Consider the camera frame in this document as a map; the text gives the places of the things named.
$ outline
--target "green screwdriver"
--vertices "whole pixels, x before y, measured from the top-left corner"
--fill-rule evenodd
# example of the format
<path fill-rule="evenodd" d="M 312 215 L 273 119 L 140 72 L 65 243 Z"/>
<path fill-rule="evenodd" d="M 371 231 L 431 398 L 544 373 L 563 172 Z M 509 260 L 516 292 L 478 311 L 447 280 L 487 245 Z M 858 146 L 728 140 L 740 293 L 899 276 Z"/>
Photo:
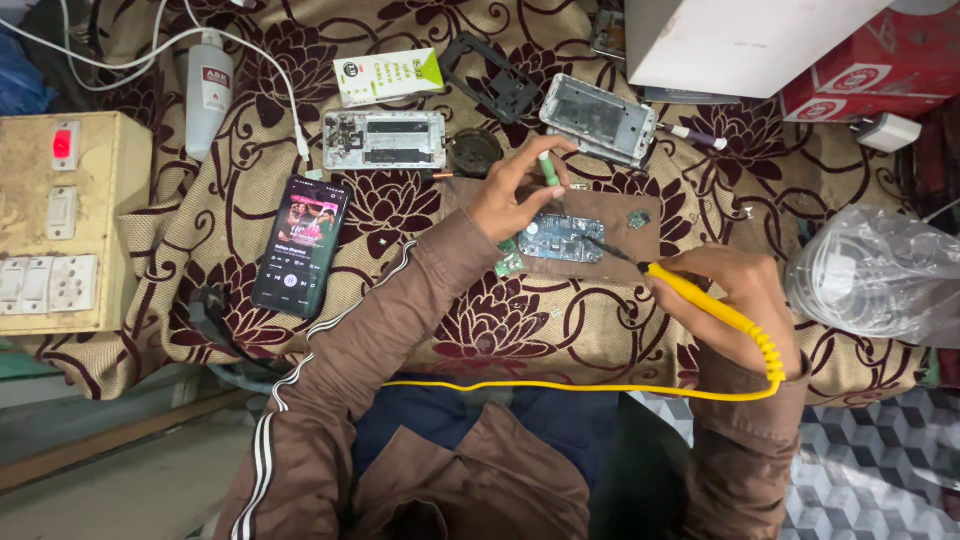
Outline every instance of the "green screwdriver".
<path fill-rule="evenodd" d="M 543 171 L 543 177 L 546 179 L 547 186 L 553 187 L 554 185 L 560 185 L 560 177 L 557 176 L 557 171 L 553 168 L 553 161 L 550 160 L 550 151 L 547 150 L 540 154 L 538 160 L 540 160 L 540 170 Z M 557 200 L 560 201 L 560 212 L 566 216 L 564 198 L 561 197 Z"/>

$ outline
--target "wooden board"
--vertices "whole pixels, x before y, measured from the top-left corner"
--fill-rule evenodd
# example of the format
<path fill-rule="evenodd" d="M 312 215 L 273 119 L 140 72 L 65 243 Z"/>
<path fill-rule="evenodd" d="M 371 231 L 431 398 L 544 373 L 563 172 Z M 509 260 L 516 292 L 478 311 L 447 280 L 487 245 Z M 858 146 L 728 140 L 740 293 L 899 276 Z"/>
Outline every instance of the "wooden board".
<path fill-rule="evenodd" d="M 469 178 L 451 178 L 442 187 L 441 215 L 447 216 L 455 209 L 465 209 L 483 181 Z M 569 189 L 564 196 L 566 214 L 599 220 L 606 227 L 605 242 L 619 248 L 639 261 L 660 259 L 660 199 L 637 197 L 620 193 L 604 193 Z M 646 210 L 650 223 L 632 231 L 627 227 L 627 214 Z M 560 213 L 556 203 L 544 209 L 546 213 Z M 523 257 L 523 273 L 561 278 L 607 280 L 611 282 L 642 282 L 643 278 L 629 262 L 605 254 L 596 264 L 554 260 L 552 258 Z"/>

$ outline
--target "dark blue pants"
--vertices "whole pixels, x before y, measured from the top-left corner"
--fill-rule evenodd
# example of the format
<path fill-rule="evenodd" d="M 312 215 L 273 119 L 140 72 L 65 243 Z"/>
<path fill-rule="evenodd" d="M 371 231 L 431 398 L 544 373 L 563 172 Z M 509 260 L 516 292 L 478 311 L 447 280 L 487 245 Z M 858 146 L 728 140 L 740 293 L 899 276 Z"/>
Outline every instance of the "dark blue pants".
<path fill-rule="evenodd" d="M 616 426 L 617 392 L 518 388 L 510 410 L 525 428 L 570 460 L 592 491 L 607 461 Z M 441 387 L 387 386 L 355 424 L 356 475 L 363 475 L 400 426 L 456 450 L 483 412 L 464 392 Z"/>

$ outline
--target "phone screen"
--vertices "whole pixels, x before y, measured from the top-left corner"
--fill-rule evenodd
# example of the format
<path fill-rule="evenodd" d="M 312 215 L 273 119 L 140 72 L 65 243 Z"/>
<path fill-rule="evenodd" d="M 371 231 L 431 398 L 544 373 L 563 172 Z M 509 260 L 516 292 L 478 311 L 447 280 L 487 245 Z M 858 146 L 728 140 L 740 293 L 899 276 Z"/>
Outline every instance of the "phone screen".
<path fill-rule="evenodd" d="M 292 176 L 253 286 L 253 303 L 312 317 L 323 306 L 326 276 L 352 191 Z"/>

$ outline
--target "blue bag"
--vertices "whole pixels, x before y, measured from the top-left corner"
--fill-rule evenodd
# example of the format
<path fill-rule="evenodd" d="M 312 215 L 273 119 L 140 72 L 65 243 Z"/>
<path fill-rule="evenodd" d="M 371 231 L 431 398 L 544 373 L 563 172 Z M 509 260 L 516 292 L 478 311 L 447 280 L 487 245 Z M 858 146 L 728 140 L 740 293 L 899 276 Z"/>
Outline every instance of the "blue bag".
<path fill-rule="evenodd" d="M 57 97 L 12 36 L 0 34 L 0 116 L 42 114 Z"/>

